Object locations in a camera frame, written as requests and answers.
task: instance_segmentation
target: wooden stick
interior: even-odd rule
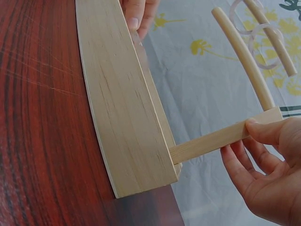
[[[214,8],[212,14],[234,48],[234,51],[251,81],[263,110],[266,111],[275,107],[269,88],[267,87],[254,58],[234,25],[219,7]]]
[[[264,13],[260,10],[260,8],[256,5],[253,0],[244,0],[245,4],[252,12],[258,23],[260,24],[268,24],[269,21],[264,15]],[[297,70],[293,65],[293,62],[288,55],[287,50],[285,49],[284,44],[279,39],[278,35],[270,28],[264,28],[264,32],[266,33],[268,39],[270,40],[271,44],[273,45],[286,73],[288,76],[295,75]]]
[[[279,107],[262,112],[254,117],[259,123],[271,123],[282,120]],[[208,152],[214,151],[249,136],[245,127],[246,121],[239,122],[214,133],[196,138],[169,149],[173,163],[187,161]]]

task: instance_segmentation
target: red wooden table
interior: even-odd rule
[[[74,0],[0,0],[0,48],[0,225],[183,225],[170,186],[113,196]]]

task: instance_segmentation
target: balsa wood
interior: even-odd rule
[[[260,24],[269,24],[268,19],[260,10],[260,8],[256,5],[256,3],[253,0],[244,0],[244,3],[247,5],[249,10],[252,12],[258,23]],[[287,52],[285,49],[284,44],[279,39],[278,35],[270,28],[264,28],[264,32],[266,33],[268,39],[270,40],[271,44],[273,45],[286,73],[288,76],[295,75],[297,73],[297,70]]]
[[[150,92],[150,97],[152,99],[152,102],[153,102],[154,107],[155,107],[156,112],[157,112],[158,120],[159,120],[159,123],[161,125],[162,132],[163,132],[163,135],[165,137],[167,147],[172,148],[172,147],[175,146],[174,136],[171,132],[171,129],[170,129],[170,126],[168,124],[168,120],[167,120],[166,114],[164,112],[164,109],[163,109],[158,91],[156,89],[154,80],[152,78],[145,49],[142,46],[142,43],[139,39],[138,33],[136,31],[130,31],[130,33],[131,33],[131,37],[132,37],[132,40],[133,40],[133,43],[134,43],[134,47],[135,47],[135,50],[136,50],[138,60],[140,62],[141,68],[142,68],[142,72],[144,74],[145,82],[146,82],[147,87],[148,87],[149,92]],[[179,177],[180,173],[181,173],[181,170],[182,170],[182,164],[181,163],[176,164],[174,166],[174,168],[176,170],[177,176]]]
[[[282,115],[279,107],[274,107],[254,116],[253,118],[255,118],[259,123],[265,124],[281,121]],[[245,124],[246,121],[242,121],[169,149],[174,164],[199,157],[203,154],[248,137],[249,134],[246,130]]]
[[[119,0],[76,0],[76,13],[91,113],[115,196],[177,181]]]
[[[223,10],[219,7],[214,8],[212,10],[212,14],[225,33],[242,66],[244,67],[244,70],[248,75],[249,80],[251,81],[251,84],[255,90],[255,93],[263,110],[266,111],[275,107],[275,103],[271,96],[269,88],[267,87],[267,84],[254,58],[252,57],[243,39],[235,29],[234,25],[231,23]]]

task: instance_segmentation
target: white tablecloth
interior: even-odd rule
[[[232,2],[162,0],[155,24],[144,41],[177,144],[262,111],[244,69],[211,14],[219,6],[228,15]],[[280,7],[285,4],[282,0],[262,0],[262,4],[271,24],[283,33],[299,71],[288,78],[280,65],[262,73],[276,105],[301,105],[299,13]],[[257,24],[244,3],[236,13],[239,27],[252,29]],[[275,51],[262,35],[256,37],[255,49],[256,59],[261,62],[276,59]],[[172,188],[186,226],[273,225],[248,210],[230,181],[219,151],[185,162],[180,180]]]

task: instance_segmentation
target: hand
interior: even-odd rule
[[[248,120],[250,137],[221,149],[225,168],[252,213],[280,225],[301,225],[301,119]],[[270,154],[273,145],[285,161]],[[257,172],[245,147],[266,173]]]
[[[138,31],[143,40],[157,12],[160,0],[119,0],[129,30]]]

